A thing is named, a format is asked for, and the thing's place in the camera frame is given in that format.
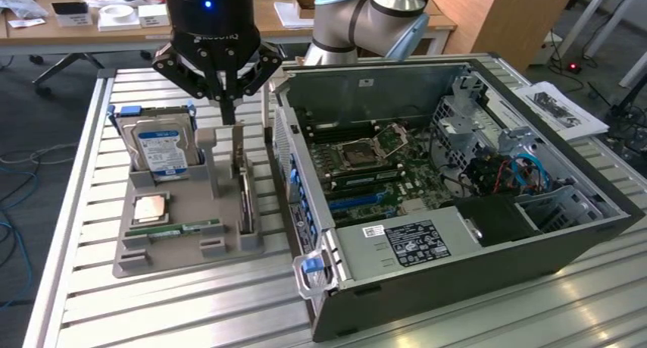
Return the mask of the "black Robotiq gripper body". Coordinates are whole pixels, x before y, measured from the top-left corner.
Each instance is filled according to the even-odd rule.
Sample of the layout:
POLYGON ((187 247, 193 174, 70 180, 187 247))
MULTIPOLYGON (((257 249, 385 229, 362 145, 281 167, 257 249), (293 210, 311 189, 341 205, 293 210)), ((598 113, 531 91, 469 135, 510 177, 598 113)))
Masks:
POLYGON ((166 0, 171 44, 201 70, 239 70, 261 45, 254 0, 166 0))

